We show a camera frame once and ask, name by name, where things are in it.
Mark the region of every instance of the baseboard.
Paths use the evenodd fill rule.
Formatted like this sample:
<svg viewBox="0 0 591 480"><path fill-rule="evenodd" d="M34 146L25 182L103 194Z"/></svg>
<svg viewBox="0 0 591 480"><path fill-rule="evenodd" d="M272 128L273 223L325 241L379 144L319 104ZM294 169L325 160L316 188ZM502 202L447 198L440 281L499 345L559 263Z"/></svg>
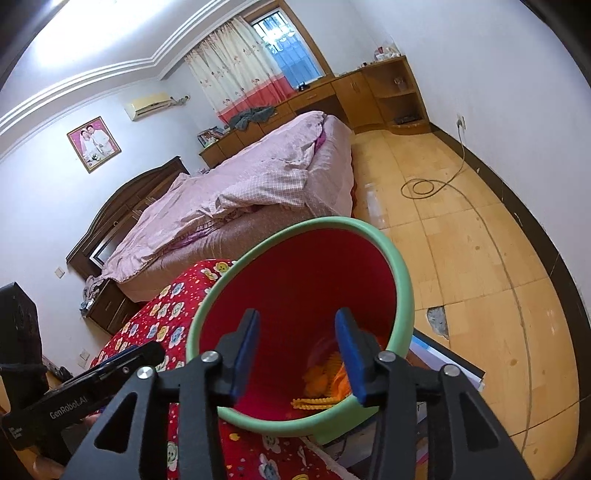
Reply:
<svg viewBox="0 0 591 480"><path fill-rule="evenodd" d="M455 153L462 156L462 146L458 140L445 133L437 125L431 124L431 131ZM466 163L495 192L515 218L542 261L558 294L573 342L579 376L579 399L586 399L585 405L581 405L579 413L578 448L587 434L591 433L591 398L588 398L591 395L591 327L583 301L557 248L519 197L494 171L468 149L466 149Z"/></svg>

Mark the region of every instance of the human hand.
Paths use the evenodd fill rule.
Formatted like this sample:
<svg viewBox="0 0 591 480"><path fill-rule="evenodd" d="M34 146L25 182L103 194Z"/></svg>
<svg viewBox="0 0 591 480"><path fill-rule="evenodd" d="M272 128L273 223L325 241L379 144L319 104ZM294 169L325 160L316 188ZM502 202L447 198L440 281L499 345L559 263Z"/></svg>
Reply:
<svg viewBox="0 0 591 480"><path fill-rule="evenodd" d="M83 422L91 427L99 418L99 414L86 417ZM49 458L38 456L33 463L35 480L49 480L59 478L64 473L65 467Z"/></svg>

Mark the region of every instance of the ceiling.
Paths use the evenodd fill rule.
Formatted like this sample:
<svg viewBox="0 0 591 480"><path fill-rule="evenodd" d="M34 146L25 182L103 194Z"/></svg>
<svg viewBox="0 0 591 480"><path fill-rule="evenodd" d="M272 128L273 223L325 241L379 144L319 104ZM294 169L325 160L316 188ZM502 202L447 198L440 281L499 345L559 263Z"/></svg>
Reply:
<svg viewBox="0 0 591 480"><path fill-rule="evenodd" d="M70 0L0 90L0 160L68 107L131 82L161 79L203 37L253 3Z"/></svg>

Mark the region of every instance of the air conditioner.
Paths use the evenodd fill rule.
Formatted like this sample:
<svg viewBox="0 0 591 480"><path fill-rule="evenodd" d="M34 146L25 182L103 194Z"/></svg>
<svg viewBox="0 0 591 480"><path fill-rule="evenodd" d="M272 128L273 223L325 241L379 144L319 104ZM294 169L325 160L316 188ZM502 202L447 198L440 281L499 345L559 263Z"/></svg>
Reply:
<svg viewBox="0 0 591 480"><path fill-rule="evenodd" d="M125 111L132 120L139 120L150 112L168 108L171 105L176 105L176 103L177 102L171 98L170 95L163 92L138 98L125 105Z"/></svg>

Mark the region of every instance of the mattress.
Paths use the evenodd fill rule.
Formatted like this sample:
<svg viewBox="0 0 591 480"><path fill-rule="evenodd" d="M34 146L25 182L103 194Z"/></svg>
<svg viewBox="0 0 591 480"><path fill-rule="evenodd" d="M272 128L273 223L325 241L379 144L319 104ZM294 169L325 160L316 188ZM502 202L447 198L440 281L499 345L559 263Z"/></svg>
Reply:
<svg viewBox="0 0 591 480"><path fill-rule="evenodd" d="M329 115L326 141L314 154L304 187L306 207L269 205L242 215L204 238L168 252L127 282L119 284L132 301L150 301L183 271L208 258L238 259L271 235L296 223L321 216L350 216L353 170L349 128Z"/></svg>

